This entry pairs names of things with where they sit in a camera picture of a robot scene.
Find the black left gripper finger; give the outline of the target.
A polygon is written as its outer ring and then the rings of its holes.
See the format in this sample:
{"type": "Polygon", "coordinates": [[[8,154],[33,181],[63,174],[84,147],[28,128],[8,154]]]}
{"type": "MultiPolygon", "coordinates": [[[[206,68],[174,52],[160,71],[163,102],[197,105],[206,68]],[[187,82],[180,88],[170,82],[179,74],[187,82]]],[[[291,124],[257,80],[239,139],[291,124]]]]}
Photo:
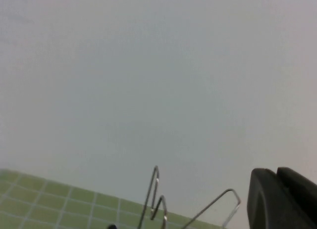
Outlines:
{"type": "Polygon", "coordinates": [[[287,167],[276,172],[255,168],[250,177],[247,214],[252,229],[315,229],[317,185],[287,167]]]}

